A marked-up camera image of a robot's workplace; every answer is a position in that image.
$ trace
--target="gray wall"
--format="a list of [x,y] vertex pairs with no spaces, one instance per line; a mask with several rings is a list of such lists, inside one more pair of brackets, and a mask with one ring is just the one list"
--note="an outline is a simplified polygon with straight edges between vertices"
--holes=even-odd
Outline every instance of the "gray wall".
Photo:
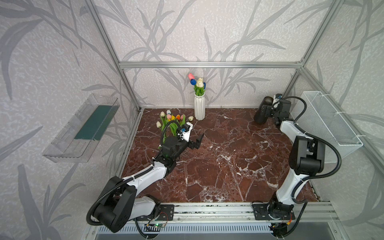
[[[346,0],[306,67],[383,153],[384,1]],[[311,91],[301,78],[293,91]],[[352,240],[382,239],[384,177],[361,150],[332,177],[313,181]]]
[[[137,116],[82,1],[0,1],[0,239],[79,239]],[[120,108],[88,163],[44,148],[91,93]]]
[[[120,61],[300,61],[331,0],[95,0]],[[193,106],[187,75],[210,107],[256,107],[294,69],[126,69],[143,106]]]

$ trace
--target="clear plastic tray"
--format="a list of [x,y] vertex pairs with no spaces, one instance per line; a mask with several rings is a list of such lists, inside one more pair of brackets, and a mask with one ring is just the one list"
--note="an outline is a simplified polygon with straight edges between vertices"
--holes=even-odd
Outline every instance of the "clear plastic tray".
[[116,97],[91,94],[43,156],[53,162],[88,162],[119,106]]

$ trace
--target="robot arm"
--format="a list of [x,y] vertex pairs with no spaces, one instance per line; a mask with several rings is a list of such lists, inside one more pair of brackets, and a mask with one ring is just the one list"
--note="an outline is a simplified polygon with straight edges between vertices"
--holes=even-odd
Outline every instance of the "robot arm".
[[283,99],[281,94],[276,94],[274,98],[265,97],[254,116],[254,120],[260,124],[265,123],[268,118],[273,118],[274,124],[293,143],[288,176],[270,200],[270,215],[276,217],[277,213],[282,213],[282,209],[286,212],[292,210],[292,193],[295,186],[302,182],[294,193],[296,198],[307,182],[302,179],[316,175],[324,168],[325,144],[305,135],[296,127],[294,120],[290,118],[290,108],[291,102]]
[[[176,159],[187,147],[191,149],[200,147],[204,134],[195,142],[190,141],[192,129],[193,125],[189,122],[179,126],[177,137],[167,137],[159,153],[152,158],[153,164],[149,167],[123,178],[112,177],[89,210],[87,222],[91,225],[105,225],[112,232],[117,232],[127,221],[136,217],[144,215],[157,217],[160,213],[160,201],[152,196],[141,198],[136,196],[152,183],[170,174],[176,166]],[[91,220],[90,215],[99,222]]]

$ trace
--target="metal vent grille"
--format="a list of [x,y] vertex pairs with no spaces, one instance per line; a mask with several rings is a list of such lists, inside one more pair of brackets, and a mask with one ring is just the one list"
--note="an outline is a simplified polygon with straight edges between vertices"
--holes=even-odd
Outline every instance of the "metal vent grille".
[[[271,233],[270,223],[168,223],[160,228],[160,233]],[[140,224],[141,230],[146,231],[145,224]],[[98,234],[111,234],[112,232],[102,226]],[[137,234],[135,224],[127,223],[116,234]]]

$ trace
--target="red marble surface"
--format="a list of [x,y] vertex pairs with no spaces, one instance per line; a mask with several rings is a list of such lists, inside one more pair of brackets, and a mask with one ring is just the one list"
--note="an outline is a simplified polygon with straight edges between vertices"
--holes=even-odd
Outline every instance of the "red marble surface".
[[[123,176],[151,164],[158,152],[156,122],[166,109],[145,109]],[[172,114],[194,114],[193,109],[171,109]],[[140,195],[162,202],[267,202],[289,171],[291,142],[269,119],[253,121],[255,109],[206,109],[204,120],[193,120],[191,140],[205,132],[199,149],[187,148],[175,169]],[[298,199],[317,201],[307,183]]]

